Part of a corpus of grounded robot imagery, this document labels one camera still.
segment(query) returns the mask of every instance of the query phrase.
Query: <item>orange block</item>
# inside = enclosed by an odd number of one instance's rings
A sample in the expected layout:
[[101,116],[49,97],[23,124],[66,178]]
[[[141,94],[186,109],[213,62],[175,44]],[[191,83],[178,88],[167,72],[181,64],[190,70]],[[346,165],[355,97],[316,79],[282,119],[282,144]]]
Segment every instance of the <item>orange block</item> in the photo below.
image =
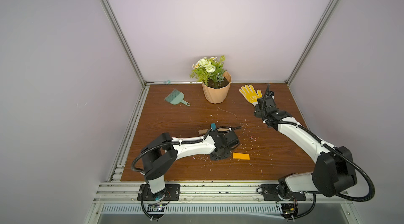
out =
[[243,159],[243,160],[250,160],[249,154],[242,154],[242,153],[233,153],[233,158],[235,159]]

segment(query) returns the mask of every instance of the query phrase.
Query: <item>flower pot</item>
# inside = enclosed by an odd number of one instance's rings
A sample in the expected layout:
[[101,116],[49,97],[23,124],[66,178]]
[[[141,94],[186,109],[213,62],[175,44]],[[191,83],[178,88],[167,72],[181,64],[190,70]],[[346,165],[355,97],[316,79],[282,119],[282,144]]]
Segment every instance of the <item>flower pot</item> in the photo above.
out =
[[202,83],[205,98],[213,104],[221,103],[225,100],[231,84],[231,75],[226,71],[223,76],[229,81],[229,84],[222,88],[211,88]]

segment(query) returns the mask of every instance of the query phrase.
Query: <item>wood grain surface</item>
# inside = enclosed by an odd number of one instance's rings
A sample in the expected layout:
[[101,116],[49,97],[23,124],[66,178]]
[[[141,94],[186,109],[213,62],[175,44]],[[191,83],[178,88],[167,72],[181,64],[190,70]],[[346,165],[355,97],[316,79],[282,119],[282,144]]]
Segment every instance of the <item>wood grain surface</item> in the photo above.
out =
[[[254,106],[238,91],[244,84],[232,83],[225,101],[209,103],[200,84],[151,85],[129,151],[121,181],[143,181],[144,177],[130,169],[140,150],[161,133],[172,137],[199,136],[198,130],[216,126],[242,126],[235,131],[240,146],[234,152],[250,154],[250,160],[230,158],[213,161],[209,155],[195,155],[174,162],[165,180],[277,180],[291,173],[313,171],[314,162],[292,140],[267,128],[254,116]],[[266,84],[253,84],[265,92]],[[173,90],[184,93],[191,106],[171,105],[164,98]],[[276,106],[292,114],[305,126],[303,118],[286,84],[271,84]],[[136,164],[143,167],[141,161]]]

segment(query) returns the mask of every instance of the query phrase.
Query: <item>mounting plate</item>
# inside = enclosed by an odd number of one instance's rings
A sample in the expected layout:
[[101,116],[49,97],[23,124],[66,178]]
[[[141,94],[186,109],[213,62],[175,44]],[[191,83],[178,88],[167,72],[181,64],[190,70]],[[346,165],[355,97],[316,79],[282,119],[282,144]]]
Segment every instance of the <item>mounting plate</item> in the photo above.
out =
[[[166,184],[166,191],[169,193],[166,193],[166,196],[169,197],[170,201],[178,201],[179,200],[179,184]],[[154,201],[156,194],[153,194],[152,191],[150,190],[150,186],[148,184],[143,184],[140,186],[139,193],[137,194],[137,200],[140,201],[141,196],[143,196],[144,201]]]
[[[285,201],[284,199],[280,198],[277,193],[277,184],[262,184],[262,192],[264,196],[264,201]],[[300,192],[292,193],[292,196],[295,197],[297,201],[306,201],[306,196],[301,194]]]

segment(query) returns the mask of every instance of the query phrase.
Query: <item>green hand brush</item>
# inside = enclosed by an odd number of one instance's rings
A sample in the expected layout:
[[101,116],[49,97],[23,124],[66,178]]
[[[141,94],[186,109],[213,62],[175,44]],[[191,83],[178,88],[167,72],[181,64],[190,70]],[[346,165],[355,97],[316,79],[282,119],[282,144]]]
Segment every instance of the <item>green hand brush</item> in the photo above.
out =
[[164,100],[167,102],[170,102],[173,105],[177,105],[181,102],[187,106],[190,106],[191,104],[189,104],[188,102],[183,100],[183,98],[184,98],[184,93],[180,92],[177,89],[174,89]]

